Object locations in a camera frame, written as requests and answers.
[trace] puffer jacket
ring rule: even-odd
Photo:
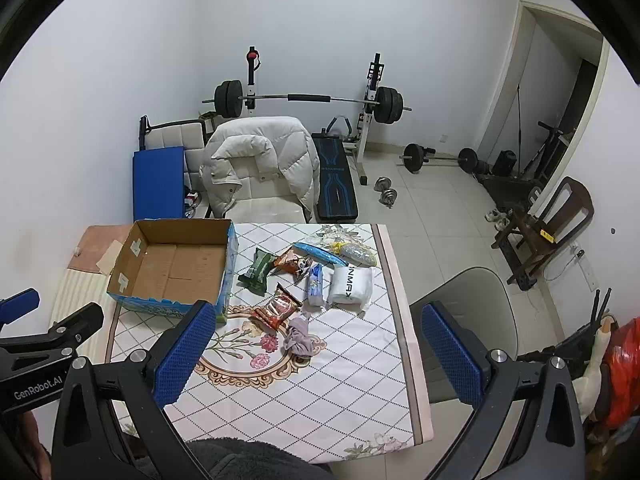
[[[249,117],[221,124],[204,150],[200,177],[213,215],[220,218],[242,187],[233,159],[253,157],[260,181],[284,177],[304,208],[313,211],[320,195],[320,160],[311,134],[294,117]]]

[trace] tablecloth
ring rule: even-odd
[[[236,274],[252,263],[255,248],[280,254],[322,226],[236,224]],[[234,280],[228,321],[219,326],[183,393],[165,413],[184,440],[237,437],[260,440],[315,463],[348,460],[421,444],[433,437],[424,375],[408,303],[384,226],[345,225],[378,253],[365,312],[316,308],[305,300],[306,278],[268,277],[265,297]],[[330,267],[324,267],[324,296]],[[274,336],[252,317],[281,284],[311,316],[314,356],[281,350],[284,327]],[[121,307],[111,361],[150,348],[179,319]],[[121,426],[135,428],[121,402]]]

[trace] cardboard box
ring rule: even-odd
[[[231,220],[160,219],[133,224],[107,293],[129,310],[183,316],[197,300],[226,321],[238,238]]]

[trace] dark wooden chair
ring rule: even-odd
[[[560,206],[556,214],[548,221],[545,221],[546,216],[558,200],[558,196],[565,186],[569,187],[571,194],[566,202]],[[561,239],[556,240],[556,243],[549,242],[540,234],[540,229],[544,229],[547,233],[556,237],[582,210],[586,211],[585,218]],[[522,244],[526,243],[531,251],[531,256],[527,258],[518,269],[513,271],[507,283],[513,283],[517,276],[523,272],[527,272],[527,269],[531,266],[533,266],[533,268],[530,274],[535,274],[556,251],[560,250],[578,234],[589,220],[591,220],[591,217],[593,217],[593,203],[591,202],[589,191],[587,191],[587,188],[585,188],[583,184],[572,179],[570,176],[562,179],[562,182],[560,182],[556,192],[551,197],[551,200],[539,218],[514,210],[509,225],[495,236],[495,242],[492,244],[492,248],[497,249],[509,234],[519,234],[522,236],[522,239],[516,247],[519,248]]]

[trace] shoe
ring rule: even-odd
[[[487,222],[497,222],[501,218],[507,218],[507,213],[500,213],[497,209],[491,209],[491,211],[484,215],[484,219]]]
[[[508,225],[509,225],[509,219],[508,218],[500,218],[495,223],[495,230],[496,231],[504,231],[507,228]]]

